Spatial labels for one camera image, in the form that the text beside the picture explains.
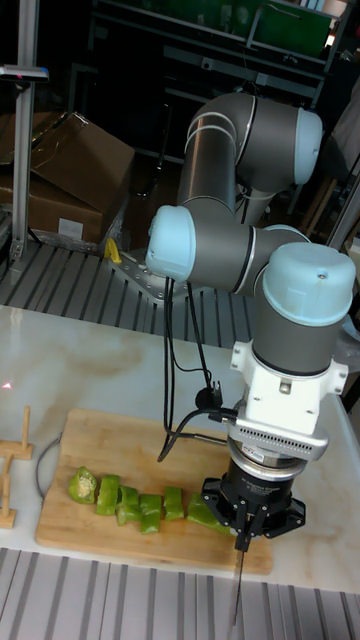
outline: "wooden cutting board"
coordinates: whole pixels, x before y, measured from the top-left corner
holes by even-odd
[[[220,477],[227,470],[227,447],[199,440],[179,439],[159,464],[157,456],[163,441],[160,422],[72,409],[36,541],[49,547],[132,558],[146,564],[233,570],[236,552],[230,536],[186,520],[162,520],[158,534],[141,535],[139,523],[118,527],[115,516],[97,516],[95,505],[80,505],[69,497],[69,480],[82,465],[97,479],[116,473],[123,484],[136,487],[140,493],[164,495],[166,486],[182,487],[185,505],[192,491],[201,491],[204,478]],[[246,554],[244,571],[267,574],[271,569],[270,541],[254,540]]]

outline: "metal grating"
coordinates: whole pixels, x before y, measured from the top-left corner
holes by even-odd
[[[4,640],[224,640],[231,581],[0,552]],[[359,640],[354,594],[243,582],[238,638]]]
[[[204,344],[232,348],[236,340],[249,340],[252,301],[213,289],[195,291],[194,298]],[[34,242],[18,278],[5,276],[0,304],[163,334],[162,303],[148,299],[108,260]],[[174,303],[174,337],[195,339],[187,297]]]
[[[30,243],[0,304],[162,335],[162,306],[94,256]],[[204,344],[251,338],[252,300],[195,294]],[[174,337],[194,340],[188,299],[174,304]],[[1,640],[224,640],[230,580],[0,551]],[[360,640],[360,596],[243,581],[239,640]]]

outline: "robotic arm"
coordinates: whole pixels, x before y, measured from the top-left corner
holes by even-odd
[[[146,261],[153,272],[256,300],[254,339],[235,343],[231,361],[245,391],[236,417],[223,419],[229,469],[206,479],[202,491],[243,551],[254,536],[305,524],[305,505],[291,487],[328,445],[320,402],[341,394],[346,381],[347,367],[332,353],[355,267],[290,227],[239,224],[236,183],[246,187],[248,222],[277,191],[309,179],[320,140],[315,114],[245,94],[217,98],[190,125],[180,206],[161,207],[152,225]]]

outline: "marble countertop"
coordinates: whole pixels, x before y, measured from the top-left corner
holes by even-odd
[[[196,345],[175,341],[175,349],[183,366],[198,366]],[[34,533],[41,509],[35,487],[36,460],[59,435],[73,407],[161,420],[162,339],[0,307],[0,354],[1,438],[20,440],[23,408],[29,404],[29,441],[35,445],[32,461],[12,463],[11,506],[18,513],[13,530],[0,530],[0,545],[94,558],[36,544]],[[221,380],[224,403],[231,406],[241,395],[241,380],[229,369],[230,351],[205,347],[205,354],[214,378]],[[201,373],[177,376],[175,421],[193,409],[195,394],[202,386]],[[337,398],[323,402],[321,419],[331,444],[319,462],[309,463],[294,486],[294,495],[307,505],[307,525],[272,541],[274,569],[270,575],[244,579],[358,593],[359,449]],[[206,418],[198,418],[193,424],[211,428]],[[51,483],[57,455],[58,451],[52,450],[42,463],[40,481],[44,490]],[[104,556],[96,559],[119,562]]]

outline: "yellow object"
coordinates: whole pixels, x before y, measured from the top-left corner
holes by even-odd
[[[122,260],[119,255],[118,248],[114,238],[109,238],[105,245],[105,258],[111,258],[114,264],[121,264]]]

